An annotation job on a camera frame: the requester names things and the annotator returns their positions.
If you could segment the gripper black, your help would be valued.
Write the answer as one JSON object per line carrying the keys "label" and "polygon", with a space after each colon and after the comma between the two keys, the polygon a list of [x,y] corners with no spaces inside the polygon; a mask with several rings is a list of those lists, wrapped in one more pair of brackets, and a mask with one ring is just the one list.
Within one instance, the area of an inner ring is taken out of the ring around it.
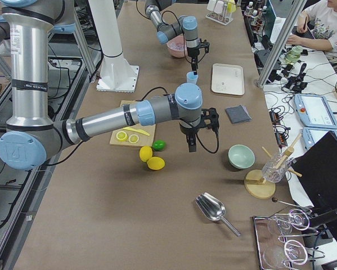
{"label": "gripper black", "polygon": [[183,134],[186,135],[188,142],[188,151],[196,152],[196,135],[199,131],[199,126],[193,126],[190,122],[185,121],[184,119],[179,119],[179,127]]}
{"label": "gripper black", "polygon": [[197,68],[198,68],[197,58],[198,58],[198,55],[200,54],[200,48],[199,46],[187,47],[187,53],[188,53],[188,57],[191,58],[192,72],[194,73],[194,75],[197,75]]}

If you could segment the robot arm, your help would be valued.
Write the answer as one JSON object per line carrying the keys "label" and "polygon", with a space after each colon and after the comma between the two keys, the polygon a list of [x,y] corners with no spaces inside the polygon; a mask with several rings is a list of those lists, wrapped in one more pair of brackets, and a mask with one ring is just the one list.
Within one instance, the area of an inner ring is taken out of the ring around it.
{"label": "robot arm", "polygon": [[153,23],[157,31],[157,38],[161,44],[166,44],[173,38],[183,34],[185,37],[187,54],[191,58],[191,69],[197,75],[198,56],[203,47],[198,36],[198,24],[194,16],[180,16],[177,21],[168,24],[161,14],[175,1],[145,1],[145,15]]}
{"label": "robot arm", "polygon": [[48,39],[57,26],[74,27],[72,1],[3,1],[10,25],[13,113],[0,138],[0,158],[14,169],[30,170],[69,146],[120,128],[179,120],[190,151],[203,124],[201,89],[180,85],[174,94],[126,104],[78,120],[48,116]]}

